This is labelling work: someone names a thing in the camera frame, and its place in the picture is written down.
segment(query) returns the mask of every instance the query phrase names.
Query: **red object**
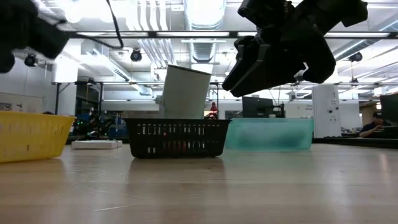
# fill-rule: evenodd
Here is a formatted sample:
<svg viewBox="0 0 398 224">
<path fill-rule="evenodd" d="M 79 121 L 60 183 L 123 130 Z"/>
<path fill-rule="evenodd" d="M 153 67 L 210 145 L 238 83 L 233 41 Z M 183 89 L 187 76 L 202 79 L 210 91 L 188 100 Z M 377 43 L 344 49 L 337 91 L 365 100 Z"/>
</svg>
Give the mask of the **red object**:
<svg viewBox="0 0 398 224">
<path fill-rule="evenodd" d="M 212 112 L 217 112 L 217 111 L 218 111 L 218 108 L 217 108 L 215 102 L 212 102 L 210 110 L 211 110 Z"/>
</svg>

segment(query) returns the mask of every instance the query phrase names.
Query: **wooden table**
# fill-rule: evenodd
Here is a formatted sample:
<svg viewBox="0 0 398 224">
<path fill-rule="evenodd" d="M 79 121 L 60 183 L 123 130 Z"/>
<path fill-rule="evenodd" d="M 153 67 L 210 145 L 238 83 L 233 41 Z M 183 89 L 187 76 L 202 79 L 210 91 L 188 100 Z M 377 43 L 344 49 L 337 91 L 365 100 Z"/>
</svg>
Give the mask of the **wooden table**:
<svg viewBox="0 0 398 224">
<path fill-rule="evenodd" d="M 398 151 L 313 145 L 133 160 L 129 146 L 0 164 L 0 223 L 398 223 Z"/>
</svg>

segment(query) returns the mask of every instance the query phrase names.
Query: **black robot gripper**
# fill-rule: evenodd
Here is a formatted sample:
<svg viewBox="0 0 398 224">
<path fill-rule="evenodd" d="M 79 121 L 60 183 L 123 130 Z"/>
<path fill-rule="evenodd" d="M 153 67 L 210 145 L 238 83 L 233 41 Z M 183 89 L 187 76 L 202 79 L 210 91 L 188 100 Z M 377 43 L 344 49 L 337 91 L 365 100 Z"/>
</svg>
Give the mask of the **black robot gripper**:
<svg viewBox="0 0 398 224">
<path fill-rule="evenodd" d="M 337 23 L 352 26 L 368 19 L 361 0 L 244 0 L 239 15 L 257 26 L 257 35 L 235 41 L 236 64 L 223 88 L 240 97 L 303 79 L 323 83 L 336 66 L 324 38 Z"/>
</svg>

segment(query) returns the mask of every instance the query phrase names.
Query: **teal container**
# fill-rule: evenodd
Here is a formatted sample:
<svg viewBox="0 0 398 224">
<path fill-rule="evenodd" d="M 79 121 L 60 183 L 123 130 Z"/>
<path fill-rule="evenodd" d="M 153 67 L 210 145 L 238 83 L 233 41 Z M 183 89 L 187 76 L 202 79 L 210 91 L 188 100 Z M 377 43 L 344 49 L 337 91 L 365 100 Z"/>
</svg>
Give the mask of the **teal container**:
<svg viewBox="0 0 398 224">
<path fill-rule="evenodd" d="M 236 118 L 229 124 L 225 147 L 261 151 L 309 150 L 313 119 Z"/>
</svg>

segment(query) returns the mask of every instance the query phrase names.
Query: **yellow basket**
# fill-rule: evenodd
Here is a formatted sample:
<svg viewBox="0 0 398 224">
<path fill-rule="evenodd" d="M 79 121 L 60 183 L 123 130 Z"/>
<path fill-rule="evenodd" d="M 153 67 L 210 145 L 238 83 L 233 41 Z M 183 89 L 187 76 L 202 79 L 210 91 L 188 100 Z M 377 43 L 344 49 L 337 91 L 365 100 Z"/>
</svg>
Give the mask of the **yellow basket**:
<svg viewBox="0 0 398 224">
<path fill-rule="evenodd" d="M 70 116 L 0 111 L 0 162 L 60 156 L 74 120 Z"/>
</svg>

